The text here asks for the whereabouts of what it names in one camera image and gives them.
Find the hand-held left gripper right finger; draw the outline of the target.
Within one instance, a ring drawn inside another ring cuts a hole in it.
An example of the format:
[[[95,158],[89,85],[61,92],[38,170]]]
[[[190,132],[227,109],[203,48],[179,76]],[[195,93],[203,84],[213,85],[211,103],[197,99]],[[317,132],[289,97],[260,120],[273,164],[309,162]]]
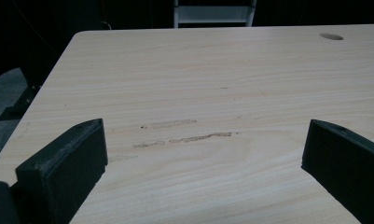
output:
[[[374,143],[339,125],[313,119],[301,168],[362,224],[374,224]]]

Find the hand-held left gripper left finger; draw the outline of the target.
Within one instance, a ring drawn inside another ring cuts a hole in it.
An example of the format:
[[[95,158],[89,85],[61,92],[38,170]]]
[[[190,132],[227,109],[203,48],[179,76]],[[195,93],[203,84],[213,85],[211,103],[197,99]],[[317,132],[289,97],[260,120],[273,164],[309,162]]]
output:
[[[104,122],[79,123],[16,168],[15,194],[27,224],[69,224],[108,164]]]

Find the black stand foot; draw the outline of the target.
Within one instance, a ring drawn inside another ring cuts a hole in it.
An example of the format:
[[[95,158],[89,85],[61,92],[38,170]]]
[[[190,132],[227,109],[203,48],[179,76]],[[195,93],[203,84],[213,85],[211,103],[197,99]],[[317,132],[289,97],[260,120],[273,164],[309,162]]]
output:
[[[21,119],[40,90],[40,86],[28,86],[13,106],[0,115],[0,121]]]

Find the white metal frame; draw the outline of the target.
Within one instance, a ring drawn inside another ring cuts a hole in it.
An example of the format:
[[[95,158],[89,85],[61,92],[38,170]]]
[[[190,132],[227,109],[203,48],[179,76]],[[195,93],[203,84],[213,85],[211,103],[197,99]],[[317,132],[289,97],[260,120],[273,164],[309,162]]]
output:
[[[247,6],[187,6],[174,0],[173,27],[198,23],[253,23],[256,0],[248,0]]]

